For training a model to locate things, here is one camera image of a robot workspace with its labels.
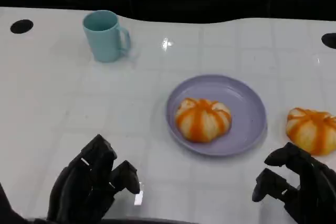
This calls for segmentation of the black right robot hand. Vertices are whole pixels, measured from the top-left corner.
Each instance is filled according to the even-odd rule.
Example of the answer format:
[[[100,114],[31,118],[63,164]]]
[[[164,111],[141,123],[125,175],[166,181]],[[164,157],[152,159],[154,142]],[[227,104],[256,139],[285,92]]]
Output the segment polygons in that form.
[[[253,202],[270,196],[284,203],[296,223],[335,223],[335,171],[292,143],[270,153],[269,166],[286,166],[299,175],[298,188],[265,168],[256,178]]]

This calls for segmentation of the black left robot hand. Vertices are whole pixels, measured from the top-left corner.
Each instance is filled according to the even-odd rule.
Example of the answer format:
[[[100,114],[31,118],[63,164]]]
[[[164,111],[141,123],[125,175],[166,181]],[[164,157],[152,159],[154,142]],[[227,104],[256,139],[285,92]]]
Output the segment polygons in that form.
[[[47,220],[55,223],[99,223],[127,189],[140,192],[137,169],[128,161],[113,167],[117,154],[96,135],[56,179],[49,198]]]

